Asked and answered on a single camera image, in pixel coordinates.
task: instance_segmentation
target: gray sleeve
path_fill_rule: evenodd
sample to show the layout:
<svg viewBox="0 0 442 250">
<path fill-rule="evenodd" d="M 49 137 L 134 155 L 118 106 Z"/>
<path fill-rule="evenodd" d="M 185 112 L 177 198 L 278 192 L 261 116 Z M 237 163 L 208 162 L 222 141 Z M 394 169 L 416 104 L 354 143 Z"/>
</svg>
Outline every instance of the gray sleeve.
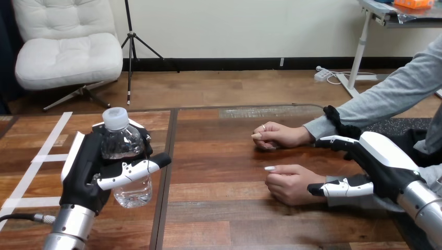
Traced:
<svg viewBox="0 0 442 250">
<path fill-rule="evenodd" d="M 366 127 L 404 112 L 442 87 L 442 35 L 413 60 L 337 110 L 345 125 Z M 316 138 L 336 134 L 333 125 L 319 117 L 304 125 Z"/>
<path fill-rule="evenodd" d="M 432 191 L 442 196 L 442 184 L 438 181 L 442 177 L 442 164 L 426 168 L 420 168 L 421 176 L 426 180 Z M 327 182 L 333 180 L 342 181 L 344 177 L 327 176 Z M 403 212 L 403 209 L 387 198 L 379 198 L 376 195 L 359 197 L 328 197 L 328 205 L 333 206 L 356 206 L 364 209 L 386 209 L 390 211 Z"/>
</svg>

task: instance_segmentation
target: robotic hand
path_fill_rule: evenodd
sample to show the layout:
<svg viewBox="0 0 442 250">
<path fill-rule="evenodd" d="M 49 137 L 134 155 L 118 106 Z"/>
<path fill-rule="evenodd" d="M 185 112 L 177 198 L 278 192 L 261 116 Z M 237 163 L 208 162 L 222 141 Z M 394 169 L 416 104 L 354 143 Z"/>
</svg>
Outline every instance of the robotic hand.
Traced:
<svg viewBox="0 0 442 250">
<path fill-rule="evenodd" d="M 130 123 L 145 139 L 147 159 L 127 159 L 104 166 L 101 157 L 104 126 L 94 125 L 94 133 L 87 135 L 77 132 L 62 170 L 60 211 L 43 249 L 84 249 L 95 217 L 109 199 L 112 188 L 141 179 L 170 164 L 166 153 L 149 158 L 152 148 L 147 130 L 132 120 Z"/>
<path fill-rule="evenodd" d="M 390 139 L 364 132 L 359 141 L 334 135 L 319 139 L 315 146 L 347 151 L 347 157 L 354 159 L 367 175 L 310 184 L 311 194 L 350 197 L 374 193 L 389 198 L 401 206 L 438 247 L 442 247 L 442 198 L 429 189 L 420 176 L 419 167 Z"/>
</svg>

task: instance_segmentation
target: tripod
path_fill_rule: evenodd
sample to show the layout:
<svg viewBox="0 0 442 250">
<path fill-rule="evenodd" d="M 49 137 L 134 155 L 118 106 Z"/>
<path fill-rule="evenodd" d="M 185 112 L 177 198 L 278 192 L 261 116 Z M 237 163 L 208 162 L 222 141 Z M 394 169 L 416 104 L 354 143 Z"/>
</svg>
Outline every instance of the tripod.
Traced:
<svg viewBox="0 0 442 250">
<path fill-rule="evenodd" d="M 137 39 L 138 41 L 140 41 L 140 43 L 142 43 L 144 46 L 146 46 L 148 49 L 150 49 L 155 55 L 157 55 L 157 57 L 159 57 L 163 62 L 168 63 L 170 66 L 172 66 L 174 68 L 175 71 L 177 71 L 177 73 L 180 72 L 180 70 L 178 69 L 177 65 L 171 61 L 167 61 L 166 59 L 164 59 L 160 54 L 158 54 L 155 50 L 153 50 L 147 43 L 145 43 L 143 40 L 141 40 L 141 38 L 139 38 L 137 36 L 137 34 L 135 34 L 132 30 L 132 21 L 130 19 L 130 11 L 129 11 L 129 3 L 128 0 L 125 0 L 125 4 L 126 4 L 126 15 L 127 15 L 127 23 L 129 25 L 129 33 L 127 34 L 127 38 L 125 39 L 125 41 L 123 42 L 123 45 L 121 46 L 121 48 L 123 48 L 127 41 L 129 41 L 129 79 L 128 79 L 128 86 L 127 86 L 127 105 L 130 105 L 130 80 L 132 79 L 132 74 L 133 74 L 133 68 L 132 68 L 132 59 L 134 59 L 135 62 L 139 62 L 140 60 L 137 58 L 137 53 L 135 52 L 135 43 L 134 43 L 134 39 Z"/>
</svg>

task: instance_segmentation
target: finger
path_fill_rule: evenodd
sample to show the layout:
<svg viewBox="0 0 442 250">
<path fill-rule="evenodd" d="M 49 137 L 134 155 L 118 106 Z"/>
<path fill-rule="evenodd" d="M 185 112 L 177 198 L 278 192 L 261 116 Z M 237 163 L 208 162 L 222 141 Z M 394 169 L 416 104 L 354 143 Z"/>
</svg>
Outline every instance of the finger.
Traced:
<svg viewBox="0 0 442 250">
<path fill-rule="evenodd" d="M 272 185 L 272 184 L 267 185 L 267 188 L 272 193 L 281 193 L 283 191 L 282 186 L 277 186 L 277 185 Z"/>
<path fill-rule="evenodd" d="M 280 193 L 272 193 L 273 198 L 277 199 L 280 202 L 284 202 L 284 197 Z"/>
<path fill-rule="evenodd" d="M 276 142 L 266 142 L 266 144 L 269 144 L 269 145 L 271 145 L 274 148 L 280 148 L 280 146 Z"/>
<path fill-rule="evenodd" d="M 279 131 L 259 132 L 253 134 L 252 138 L 259 141 L 278 141 L 281 139 L 281 133 Z"/>
<path fill-rule="evenodd" d="M 266 143 L 263 141 L 259 141 L 259 140 L 253 140 L 255 142 L 255 144 L 260 148 L 260 149 L 268 149 Z"/>
<path fill-rule="evenodd" d="M 270 171 L 270 173 L 277 174 L 302 174 L 305 168 L 300 165 L 279 165 L 274 166 L 274 168 L 267 168 L 266 170 Z"/>
<path fill-rule="evenodd" d="M 282 176 L 280 174 L 270 173 L 269 175 L 267 175 L 266 184 L 286 187 L 288 186 L 289 178 L 289 176 Z"/>
<path fill-rule="evenodd" d="M 263 126 L 257 127 L 255 130 L 253 130 L 254 134 L 265 132 L 265 131 L 279 131 L 280 127 L 279 124 L 269 121 L 266 124 L 264 124 L 265 130 Z"/>
</svg>

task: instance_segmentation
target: white tape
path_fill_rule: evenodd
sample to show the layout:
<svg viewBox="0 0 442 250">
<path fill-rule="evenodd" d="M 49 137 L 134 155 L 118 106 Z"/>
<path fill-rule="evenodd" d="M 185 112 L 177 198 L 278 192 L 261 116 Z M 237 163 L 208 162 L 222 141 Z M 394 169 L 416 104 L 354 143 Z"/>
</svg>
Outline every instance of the white tape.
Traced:
<svg viewBox="0 0 442 250">
<path fill-rule="evenodd" d="M 58 207 L 60 196 L 37 197 L 37 198 L 10 198 L 5 201 L 2 208 L 23 208 L 23 207 Z"/>
<path fill-rule="evenodd" d="M 68 154 L 59 155 L 36 155 L 31 161 L 32 163 L 47 163 L 50 161 L 65 161 L 68 158 Z"/>
<path fill-rule="evenodd" d="M 44 142 L 43 146 L 41 147 L 40 151 L 37 153 L 38 156 L 46 156 L 49 154 L 49 151 L 51 150 L 52 146 L 54 145 L 55 141 L 57 140 L 58 136 L 61 134 L 63 128 L 65 127 L 66 123 L 68 122 L 69 118 L 72 116 L 72 112 L 65 112 L 63 113 L 62 117 L 58 120 L 58 123 L 55 125 L 54 129 L 50 133 L 50 135 L 47 137 L 46 141 Z M 26 192 L 26 189 L 28 189 L 29 185 L 31 184 L 32 180 L 34 179 L 35 175 L 39 171 L 40 167 L 42 165 L 42 162 L 33 162 L 31 163 L 31 166 L 29 166 L 28 170 L 26 170 L 26 173 L 24 173 L 23 177 L 21 178 L 18 185 L 15 187 L 13 193 L 9 198 L 22 198 L 24 193 Z M 14 211 L 14 207 L 5 207 L 0 210 L 0 216 L 10 214 Z M 5 225 L 5 221 L 0 222 L 0 231 Z"/>
</svg>

